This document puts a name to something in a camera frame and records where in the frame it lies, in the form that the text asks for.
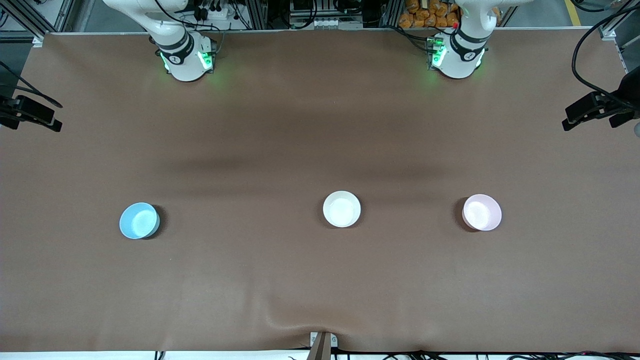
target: bowl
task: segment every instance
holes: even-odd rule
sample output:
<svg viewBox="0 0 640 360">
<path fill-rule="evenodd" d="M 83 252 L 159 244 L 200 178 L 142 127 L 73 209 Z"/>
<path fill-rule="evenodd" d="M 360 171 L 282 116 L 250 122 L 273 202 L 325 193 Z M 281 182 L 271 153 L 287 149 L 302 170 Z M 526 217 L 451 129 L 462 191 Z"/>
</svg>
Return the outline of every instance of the bowl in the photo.
<svg viewBox="0 0 640 360">
<path fill-rule="evenodd" d="M 500 225 L 502 209 L 493 197 L 479 193 L 465 201 L 462 219 L 473 229 L 491 231 Z"/>
<path fill-rule="evenodd" d="M 129 206 L 120 217 L 120 231 L 130 239 L 144 239 L 153 235 L 160 226 L 156 209 L 146 202 Z"/>
<path fill-rule="evenodd" d="M 335 227 L 349 227 L 360 218 L 360 201 L 356 195 L 340 190 L 326 197 L 323 204 L 324 218 Z"/>
</svg>

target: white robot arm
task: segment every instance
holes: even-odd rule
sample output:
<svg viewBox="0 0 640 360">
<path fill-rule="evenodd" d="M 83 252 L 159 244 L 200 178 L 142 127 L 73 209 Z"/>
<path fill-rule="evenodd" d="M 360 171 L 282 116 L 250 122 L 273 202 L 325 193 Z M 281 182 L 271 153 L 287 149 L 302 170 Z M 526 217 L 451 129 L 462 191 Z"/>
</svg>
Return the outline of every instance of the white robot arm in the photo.
<svg viewBox="0 0 640 360">
<path fill-rule="evenodd" d="M 194 81 L 213 70 L 216 43 L 196 31 L 188 31 L 183 24 L 164 14 L 164 11 L 171 13 L 184 9 L 188 0 L 103 1 L 149 32 L 160 48 L 164 67 L 176 79 Z"/>
<path fill-rule="evenodd" d="M 493 8 L 514 6 L 532 0 L 456 0 L 462 10 L 460 26 L 436 36 L 433 66 L 454 79 L 471 75 L 480 66 L 484 45 L 497 23 Z"/>
</svg>

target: black bracket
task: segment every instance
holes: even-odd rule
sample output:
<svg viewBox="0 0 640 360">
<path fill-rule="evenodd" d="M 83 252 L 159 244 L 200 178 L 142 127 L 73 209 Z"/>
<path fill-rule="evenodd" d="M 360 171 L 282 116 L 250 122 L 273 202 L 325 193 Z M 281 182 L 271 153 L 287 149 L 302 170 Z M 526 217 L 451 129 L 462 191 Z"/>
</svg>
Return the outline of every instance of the black bracket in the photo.
<svg viewBox="0 0 640 360">
<path fill-rule="evenodd" d="M 620 86 L 611 95 L 640 108 L 640 67 L 622 78 Z M 640 119 L 640 111 L 624 106 L 600 92 L 590 92 L 564 109 L 566 119 L 562 121 L 565 131 L 583 122 L 609 117 L 609 124 L 616 128 L 632 120 Z"/>
<path fill-rule="evenodd" d="M 16 130 L 20 122 L 32 122 L 57 133 L 62 123 L 54 118 L 54 111 L 24 95 L 15 99 L 0 96 L 0 125 Z"/>
</svg>

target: blue bowl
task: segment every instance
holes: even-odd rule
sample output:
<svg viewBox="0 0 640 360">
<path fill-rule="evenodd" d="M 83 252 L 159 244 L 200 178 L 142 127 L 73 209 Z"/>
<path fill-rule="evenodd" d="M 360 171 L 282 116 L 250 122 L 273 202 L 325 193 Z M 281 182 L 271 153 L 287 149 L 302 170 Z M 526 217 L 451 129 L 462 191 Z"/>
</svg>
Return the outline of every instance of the blue bowl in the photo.
<svg viewBox="0 0 640 360">
<path fill-rule="evenodd" d="M 148 238 L 159 226 L 158 212 L 146 202 L 137 202 L 129 206 L 120 217 L 120 231 L 130 239 Z"/>
</svg>

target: cable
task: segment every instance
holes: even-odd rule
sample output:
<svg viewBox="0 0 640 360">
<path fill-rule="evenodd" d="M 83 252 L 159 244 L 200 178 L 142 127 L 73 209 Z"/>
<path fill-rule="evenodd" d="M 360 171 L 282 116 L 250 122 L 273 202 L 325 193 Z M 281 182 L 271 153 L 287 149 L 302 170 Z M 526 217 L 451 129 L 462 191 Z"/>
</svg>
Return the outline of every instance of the cable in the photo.
<svg viewBox="0 0 640 360">
<path fill-rule="evenodd" d="M 23 82 L 25 85 L 27 85 L 29 88 L 24 88 L 22 86 L 10 86 L 10 85 L 4 85 L 3 86 L 8 86 L 8 87 L 12 87 L 15 88 L 17 90 L 22 90 L 25 92 L 29 92 L 32 94 L 35 94 L 37 96 L 42 97 L 43 99 L 45 99 L 46 101 L 49 101 L 51 104 L 53 104 L 53 106 L 57 107 L 57 108 L 61 108 L 62 109 L 62 104 L 60 104 L 58 101 L 56 101 L 55 99 L 53 99 L 52 97 L 43 94 L 41 91 L 39 91 L 38 89 L 36 89 L 33 85 L 29 84 L 28 81 L 26 81 L 25 79 L 22 78 L 22 76 L 16 74 L 15 72 L 13 72 L 13 70 L 11 68 L 9 68 L 9 66 L 7 66 L 5 63 L 3 63 L 2 61 L 0 61 L 0 66 L 4 67 L 11 75 L 15 76 L 16 78 L 18 78 L 18 80 L 20 80 L 21 82 Z"/>
<path fill-rule="evenodd" d="M 304 29 L 307 26 L 313 24 L 314 20 L 316 19 L 316 15 L 318 14 L 318 4 L 316 3 L 316 0 L 311 0 L 312 4 L 311 4 L 311 8 L 309 9 L 309 19 L 307 20 L 307 22 L 302 25 L 302 26 L 295 26 L 289 23 L 289 21 L 287 21 L 287 19 L 285 19 L 285 13 L 287 12 L 291 12 L 290 10 L 287 10 L 285 12 L 282 11 L 282 5 L 284 3 L 286 3 L 286 0 L 282 0 L 280 2 L 280 20 L 282 20 L 282 22 L 287 26 L 287 28 L 289 29 L 293 29 L 293 30 L 300 30 L 300 29 Z"/>
<path fill-rule="evenodd" d="M 167 16 L 169 17 L 169 19 L 171 19 L 171 20 L 173 20 L 173 21 L 177 21 L 177 22 L 179 22 L 179 23 L 181 23 L 182 25 L 185 25 L 185 26 L 191 26 L 191 27 L 192 27 L 192 28 L 194 28 L 194 29 L 198 29 L 198 26 L 200 26 L 199 24 L 193 24 L 192 22 L 188 22 L 188 21 L 183 21 L 183 20 L 180 20 L 180 19 L 176 19 L 176 18 L 175 18 L 175 17 L 173 17 L 171 14 L 169 14 L 169 13 L 168 13 L 168 12 L 167 12 L 163 7 L 162 7 L 162 5 L 160 5 L 160 2 L 159 2 L 158 0 L 154 0 L 154 1 L 156 2 L 156 5 L 158 5 L 158 7 L 160 8 L 160 10 L 161 10 L 165 15 L 167 15 Z M 211 25 L 206 25 L 206 26 L 209 26 L 212 30 L 213 30 L 213 29 L 216 29 L 218 32 L 220 32 L 220 28 L 218 28 L 217 26 L 214 26 L 213 24 L 211 24 Z"/>
<path fill-rule="evenodd" d="M 583 12 L 588 12 L 588 13 L 599 13 L 609 9 L 608 6 L 600 9 L 585 8 L 584 6 L 580 5 L 576 0 L 571 0 L 571 4 L 573 4 L 576 8 L 582 10 Z"/>
<path fill-rule="evenodd" d="M 443 29 L 436 28 L 435 26 L 425 26 L 425 28 L 434 29 L 435 31 L 437 31 L 437 32 L 439 32 L 441 34 L 445 34 L 445 35 L 453 35 L 454 34 L 454 33 L 448 33 L 446 31 L 444 31 Z"/>
<path fill-rule="evenodd" d="M 225 43 L 225 35 L 227 34 L 226 31 L 222 32 L 222 39 L 220 39 L 220 45 L 217 46 L 216 49 L 216 55 L 220 52 L 220 50 L 222 50 L 222 44 Z"/>
<path fill-rule="evenodd" d="M 582 352 L 577 352 L 575 354 L 569 354 L 566 356 L 558 356 L 555 354 L 543 354 L 543 357 L 536 357 L 536 355 L 532 355 L 532 356 L 523 356 L 523 355 L 513 355 L 513 356 L 509 356 L 509 358 L 507 360 L 515 360 L 515 359 L 523 359 L 523 360 L 567 360 L 570 359 L 572 357 L 575 356 L 598 356 L 598 357 L 606 357 L 609 359 L 613 359 L 613 360 L 624 360 L 623 357 L 614 355 L 614 354 L 605 354 L 602 352 L 597 352 L 597 351 L 582 351 Z"/>
<path fill-rule="evenodd" d="M 605 90 L 603 90 L 602 88 L 599 88 L 597 86 L 595 86 L 594 84 L 590 83 L 589 81 L 586 81 L 584 78 L 582 78 L 582 76 L 580 76 L 580 74 L 578 74 L 578 70 L 576 70 L 575 68 L 575 62 L 578 58 L 578 51 L 580 50 L 580 46 L 582 46 L 582 43 L 585 41 L 585 39 L 587 39 L 587 37 L 594 31 L 596 31 L 596 29 L 598 29 L 602 24 L 605 24 L 606 22 L 610 21 L 613 18 L 616 18 L 620 15 L 626 14 L 626 13 L 630 13 L 633 12 L 635 10 L 640 9 L 640 5 L 635 5 L 635 6 L 631 6 L 630 8 L 624 9 L 624 10 L 618 10 L 615 14 L 607 16 L 606 18 L 598 21 L 597 24 L 595 24 L 594 26 L 591 27 L 591 29 L 587 30 L 587 32 L 580 38 L 580 40 L 578 40 L 578 44 L 575 45 L 575 49 L 573 50 L 573 56 L 571 58 L 571 71 L 573 72 L 573 76 L 575 76 L 576 79 L 578 79 L 578 81 L 580 81 L 582 84 L 592 88 L 593 90 L 596 90 L 597 92 L 600 92 L 601 94 L 605 95 L 606 97 L 610 98 L 611 100 L 613 100 L 614 102 L 628 108 L 634 111 L 640 111 L 640 108 L 638 108 L 637 106 L 634 106 L 633 104 L 624 101 L 620 98 L 618 98 L 617 96 L 613 95 L 610 92 L 607 92 Z"/>
<path fill-rule="evenodd" d="M 0 24 L 0 28 L 2 28 L 5 24 L 6 21 L 9 20 L 9 14 L 7 14 L 4 10 L 2 10 L 2 12 L 0 13 L 0 21 L 2 21 L 2 24 Z"/>
<path fill-rule="evenodd" d="M 414 40 L 419 40 L 419 41 L 423 41 L 423 42 L 425 42 L 425 41 L 427 41 L 427 38 L 426 38 L 426 37 L 425 37 L 425 38 L 423 38 L 423 37 L 418 37 L 418 36 L 416 36 L 416 35 L 411 35 L 411 34 L 407 33 L 405 30 L 403 30 L 403 29 L 401 29 L 401 28 L 398 28 L 398 27 L 396 27 L 396 26 L 393 26 L 393 25 L 384 25 L 384 26 L 382 26 L 382 28 L 387 28 L 387 29 L 393 29 L 393 30 L 395 30 L 395 31 L 396 31 L 397 33 L 399 33 L 400 35 L 402 35 L 402 36 L 406 37 L 406 38 L 411 42 L 411 44 L 412 44 L 413 46 L 417 47 L 418 49 L 420 49 L 420 50 L 421 50 L 421 51 L 423 51 L 423 52 L 428 52 L 428 50 L 427 50 L 425 47 L 422 47 L 422 46 L 420 46 L 419 44 L 416 44 L 416 43 L 414 42 Z"/>
<path fill-rule="evenodd" d="M 236 12 L 236 15 L 238 16 L 238 18 L 240 18 L 240 22 L 242 22 L 242 24 L 244 25 L 244 27 L 247 30 L 251 30 L 251 26 L 249 26 L 249 24 L 247 23 L 247 21 L 244 19 L 244 16 L 242 16 L 242 13 L 240 13 L 240 9 L 238 7 L 238 4 L 236 2 L 236 0 L 229 0 L 229 3 L 231 4 L 231 7 L 234 9 L 234 11 Z"/>
<path fill-rule="evenodd" d="M 333 7 L 345 15 L 356 15 L 362 11 L 362 2 L 360 2 L 360 6 L 357 8 L 347 9 L 347 8 L 340 7 L 339 0 L 333 0 Z"/>
</svg>

